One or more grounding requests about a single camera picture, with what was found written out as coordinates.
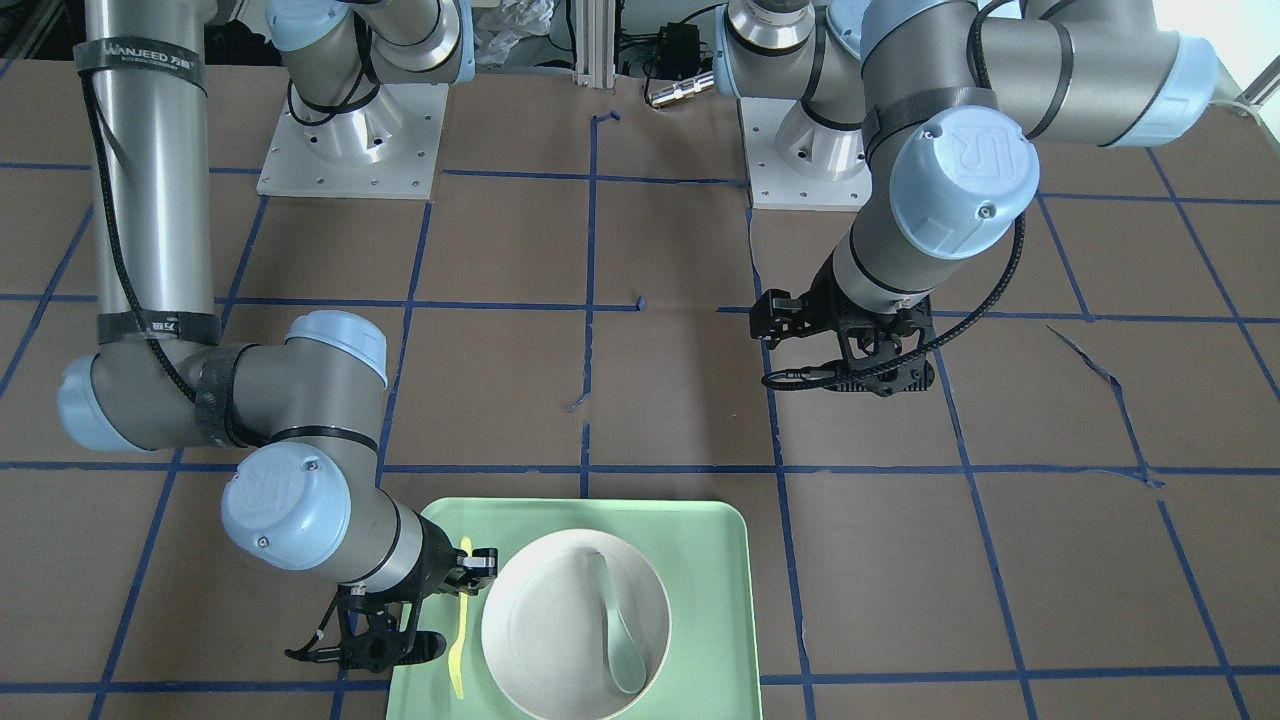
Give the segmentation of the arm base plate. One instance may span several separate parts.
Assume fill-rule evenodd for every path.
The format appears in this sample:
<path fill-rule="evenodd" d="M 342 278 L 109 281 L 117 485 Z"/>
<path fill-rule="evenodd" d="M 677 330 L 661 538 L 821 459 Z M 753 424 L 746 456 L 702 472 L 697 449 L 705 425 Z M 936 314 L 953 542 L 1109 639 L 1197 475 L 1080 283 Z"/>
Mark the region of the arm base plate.
<path fill-rule="evenodd" d="M 751 205 L 763 210 L 859 211 L 873 192 L 860 129 L 835 129 L 799 101 L 739 100 Z"/>
<path fill-rule="evenodd" d="M 289 94 L 257 182 L 265 196 L 429 200 L 449 85 L 383 85 L 320 126 Z"/>

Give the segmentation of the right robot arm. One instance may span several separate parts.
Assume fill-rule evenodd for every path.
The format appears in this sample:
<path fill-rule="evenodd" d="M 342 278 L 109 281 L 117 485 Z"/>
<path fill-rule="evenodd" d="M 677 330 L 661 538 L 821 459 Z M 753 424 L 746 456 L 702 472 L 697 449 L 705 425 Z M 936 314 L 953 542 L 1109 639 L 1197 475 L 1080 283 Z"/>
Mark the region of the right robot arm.
<path fill-rule="evenodd" d="M 212 301 L 205 29 L 229 1 L 87 1 L 76 69 L 93 145 L 99 347 L 58 391 L 67 433 L 99 452 L 237 447 L 221 495 L 230 541 L 335 584 L 352 612 L 293 660 L 384 673 L 445 655 L 419 618 L 433 594 L 474 596 L 498 552 L 456 546 L 375 484 L 387 337 L 317 310 L 280 345 L 225 345 Z"/>

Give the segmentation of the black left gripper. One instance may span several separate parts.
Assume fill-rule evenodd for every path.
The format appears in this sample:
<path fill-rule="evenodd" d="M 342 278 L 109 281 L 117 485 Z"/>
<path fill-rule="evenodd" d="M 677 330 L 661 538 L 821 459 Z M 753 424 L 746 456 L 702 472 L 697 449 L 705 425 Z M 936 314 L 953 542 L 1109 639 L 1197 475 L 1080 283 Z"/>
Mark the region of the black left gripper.
<path fill-rule="evenodd" d="M 767 290 L 749 310 L 749 336 L 764 343 L 835 332 L 840 357 L 806 370 L 812 389 L 840 393 L 896 395 L 929 389 L 936 378 L 931 361 L 918 357 L 876 375 L 854 378 L 855 372 L 891 363 L 931 338 L 931 301 L 890 314 L 877 314 L 849 300 L 835 279 L 833 261 L 826 260 L 809 291 L 794 297 L 785 290 Z"/>

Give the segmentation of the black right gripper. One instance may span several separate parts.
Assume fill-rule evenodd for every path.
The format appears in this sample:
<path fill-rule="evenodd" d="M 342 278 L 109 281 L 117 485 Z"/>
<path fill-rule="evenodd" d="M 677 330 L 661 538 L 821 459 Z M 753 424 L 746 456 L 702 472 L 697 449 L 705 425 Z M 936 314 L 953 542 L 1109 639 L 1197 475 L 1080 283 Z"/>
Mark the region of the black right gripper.
<path fill-rule="evenodd" d="M 424 600 L 440 593 L 479 593 L 495 580 L 498 548 L 456 548 L 439 527 L 420 515 L 415 519 L 417 553 L 399 582 L 378 592 L 366 585 L 362 594 L 343 585 L 335 592 L 325 619 L 335 611 L 353 612 L 367 628 L 355 633 L 340 625 L 338 644 L 320 650 L 323 664 L 384 673 L 398 665 L 431 662 L 447 652 L 448 639 L 419 628 Z"/>

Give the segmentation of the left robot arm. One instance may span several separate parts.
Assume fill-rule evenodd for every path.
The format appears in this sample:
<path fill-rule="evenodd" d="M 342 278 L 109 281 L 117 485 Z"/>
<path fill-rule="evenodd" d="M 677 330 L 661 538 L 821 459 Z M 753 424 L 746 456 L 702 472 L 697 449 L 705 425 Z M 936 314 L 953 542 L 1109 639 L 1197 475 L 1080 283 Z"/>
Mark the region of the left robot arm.
<path fill-rule="evenodd" d="M 808 292 L 765 291 L 751 337 L 831 332 L 840 355 L 771 372 L 776 391 L 891 396 L 931 387 L 931 355 L 998 302 L 1041 182 L 1036 142 L 1156 147 L 1215 94 L 1201 36 L 1149 1 L 730 1 L 717 8 L 719 92 L 794 100 L 861 138 L 872 190 Z"/>

